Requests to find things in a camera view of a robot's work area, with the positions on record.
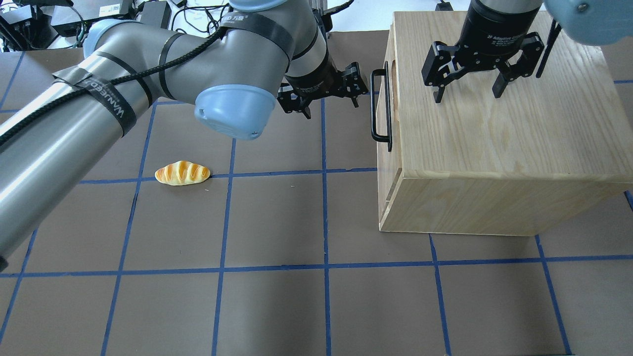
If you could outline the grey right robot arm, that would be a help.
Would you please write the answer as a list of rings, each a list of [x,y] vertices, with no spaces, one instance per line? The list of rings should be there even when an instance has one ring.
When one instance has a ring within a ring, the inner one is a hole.
[[[440,103],[448,84],[474,72],[498,70],[501,97],[520,77],[540,78],[559,34],[584,45],[609,45],[632,35],[630,0],[473,0],[454,45],[433,42],[421,68]]]

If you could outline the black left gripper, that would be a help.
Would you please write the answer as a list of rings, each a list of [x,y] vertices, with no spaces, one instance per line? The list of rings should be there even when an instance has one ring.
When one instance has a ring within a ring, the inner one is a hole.
[[[348,98],[359,108],[358,97],[369,91],[360,64],[351,62],[339,71],[327,49],[316,56],[310,51],[293,58],[284,76],[288,84],[280,84],[276,100],[285,113],[302,113],[308,120],[312,99]]]

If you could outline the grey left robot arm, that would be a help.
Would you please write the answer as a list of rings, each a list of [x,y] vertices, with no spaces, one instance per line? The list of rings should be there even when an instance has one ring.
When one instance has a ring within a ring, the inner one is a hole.
[[[275,105],[309,104],[369,88],[357,62],[337,70],[327,19],[307,0],[231,0],[207,39],[133,20],[95,23],[84,60],[1,125],[1,268],[27,235],[127,135],[160,97],[240,140],[262,135]]]

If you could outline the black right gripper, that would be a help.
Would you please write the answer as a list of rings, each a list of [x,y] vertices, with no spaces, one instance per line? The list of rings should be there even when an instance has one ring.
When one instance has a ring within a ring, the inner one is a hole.
[[[544,49],[538,32],[528,32],[541,4],[540,0],[472,0],[457,43],[434,41],[421,68],[424,84],[436,88],[435,103],[441,103],[448,84],[461,79],[470,67],[497,66],[495,98],[512,81],[531,76]],[[507,60],[517,52],[518,60],[509,64]]]

